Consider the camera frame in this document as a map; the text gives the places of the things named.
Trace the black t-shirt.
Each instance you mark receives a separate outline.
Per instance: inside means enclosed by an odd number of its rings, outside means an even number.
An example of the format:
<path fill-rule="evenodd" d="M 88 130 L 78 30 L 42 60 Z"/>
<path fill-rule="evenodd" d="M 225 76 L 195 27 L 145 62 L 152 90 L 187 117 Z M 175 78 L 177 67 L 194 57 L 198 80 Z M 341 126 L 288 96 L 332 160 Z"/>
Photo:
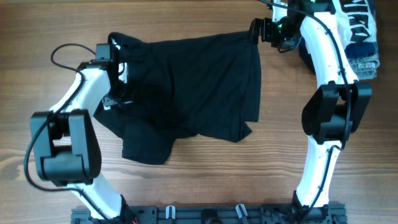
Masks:
<path fill-rule="evenodd" d="M 122 157 L 162 165 L 196 135 L 239 142 L 259 119 L 261 62 L 247 32 L 143 42 L 110 33 L 127 63 L 132 102 L 95 118 L 123 142 Z"/>

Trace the navy blue folded garment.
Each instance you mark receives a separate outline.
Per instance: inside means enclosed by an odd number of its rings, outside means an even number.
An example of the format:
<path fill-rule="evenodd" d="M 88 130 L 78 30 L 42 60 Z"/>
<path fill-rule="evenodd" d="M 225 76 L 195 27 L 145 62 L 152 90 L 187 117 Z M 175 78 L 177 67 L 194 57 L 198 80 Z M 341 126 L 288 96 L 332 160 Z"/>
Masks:
<path fill-rule="evenodd" d="M 305 62 L 306 66 L 310 69 L 310 71 L 315 72 L 311 55 L 307 52 L 304 40 L 301 40 L 298 49 L 299 55 Z M 376 42 L 357 42 L 349 44 L 345 48 L 345 54 L 348 61 L 351 58 L 365 57 L 375 53 L 378 53 L 378 45 Z"/>

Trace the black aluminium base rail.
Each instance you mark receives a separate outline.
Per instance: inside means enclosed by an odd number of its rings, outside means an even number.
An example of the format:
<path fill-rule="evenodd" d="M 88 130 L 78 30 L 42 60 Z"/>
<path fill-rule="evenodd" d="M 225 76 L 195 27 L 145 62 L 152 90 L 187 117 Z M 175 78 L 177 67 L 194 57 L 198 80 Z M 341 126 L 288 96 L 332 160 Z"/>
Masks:
<path fill-rule="evenodd" d="M 323 208 L 313 208 L 310 214 L 298 222 L 301 214 L 291 204 L 263 204 L 261 206 L 245 206 L 238 204 L 232 206 L 215 207 L 155 207 L 135 206 L 130 207 L 127 215 L 134 215 L 137 220 L 124 218 L 110 218 L 110 223 L 339 223 L 347 224 L 348 217 L 344 204 L 325 205 Z M 70 223 L 108 223 L 91 216 L 88 209 L 72 210 Z"/>

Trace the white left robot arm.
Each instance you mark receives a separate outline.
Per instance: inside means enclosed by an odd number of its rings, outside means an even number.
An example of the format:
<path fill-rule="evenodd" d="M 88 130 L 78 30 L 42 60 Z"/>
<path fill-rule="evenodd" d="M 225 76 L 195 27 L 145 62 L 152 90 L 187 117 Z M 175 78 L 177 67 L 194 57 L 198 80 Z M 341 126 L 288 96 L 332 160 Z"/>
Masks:
<path fill-rule="evenodd" d="M 101 150 L 92 124 L 103 99 L 120 102 L 126 94 L 119 76 L 119 50 L 98 44 L 93 60 L 73 69 L 75 81 L 48 111 L 30 118 L 32 139 L 24 157 L 28 183 L 44 192 L 71 192 L 88 209 L 92 223 L 137 223 L 124 197 L 101 173 Z"/>

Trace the grey folded garment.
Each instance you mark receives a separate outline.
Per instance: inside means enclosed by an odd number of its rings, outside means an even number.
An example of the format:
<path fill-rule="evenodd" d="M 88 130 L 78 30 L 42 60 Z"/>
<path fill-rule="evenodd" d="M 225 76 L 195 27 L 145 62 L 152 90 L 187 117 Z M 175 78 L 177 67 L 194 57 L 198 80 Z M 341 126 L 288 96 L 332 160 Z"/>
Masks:
<path fill-rule="evenodd" d="M 351 58 L 349 64 L 360 80 L 372 80 L 377 77 L 377 70 L 380 66 L 379 54 Z"/>

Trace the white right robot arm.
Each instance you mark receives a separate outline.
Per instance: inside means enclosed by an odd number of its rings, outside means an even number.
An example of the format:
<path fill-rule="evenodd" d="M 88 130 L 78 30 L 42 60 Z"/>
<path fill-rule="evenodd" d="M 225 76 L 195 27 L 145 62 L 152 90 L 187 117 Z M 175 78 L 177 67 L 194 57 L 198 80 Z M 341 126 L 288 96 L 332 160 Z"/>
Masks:
<path fill-rule="evenodd" d="M 338 223 L 342 209 L 329 204 L 329 188 L 341 151 L 370 101 L 370 85 L 360 83 L 348 63 L 338 33 L 333 1 L 264 1 L 271 18 L 251 24 L 254 42 L 269 42 L 280 53 L 299 46 L 311 57 L 317 90 L 302 111 L 308 149 L 302 179 L 287 205 L 265 205 L 267 222 Z"/>

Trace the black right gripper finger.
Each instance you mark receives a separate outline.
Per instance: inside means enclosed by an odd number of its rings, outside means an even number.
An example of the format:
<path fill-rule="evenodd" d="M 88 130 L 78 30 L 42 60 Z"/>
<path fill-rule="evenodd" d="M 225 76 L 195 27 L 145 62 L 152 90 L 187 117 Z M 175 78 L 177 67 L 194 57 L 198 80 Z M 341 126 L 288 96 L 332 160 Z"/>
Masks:
<path fill-rule="evenodd" d="M 250 33 L 264 33 L 266 27 L 266 19 L 254 19 L 249 28 Z"/>
<path fill-rule="evenodd" d="M 259 36 L 261 34 L 261 28 L 258 26 L 251 26 L 250 27 L 250 41 L 252 44 L 259 43 Z"/>

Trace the white printed folded shirt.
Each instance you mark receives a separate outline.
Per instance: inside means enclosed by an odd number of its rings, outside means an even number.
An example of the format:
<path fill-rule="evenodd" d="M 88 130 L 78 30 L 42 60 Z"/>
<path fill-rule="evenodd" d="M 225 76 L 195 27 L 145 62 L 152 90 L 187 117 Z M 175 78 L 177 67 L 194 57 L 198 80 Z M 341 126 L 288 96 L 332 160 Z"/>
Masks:
<path fill-rule="evenodd" d="M 377 41 L 373 2 L 369 0 L 332 0 L 344 48 L 350 44 Z"/>

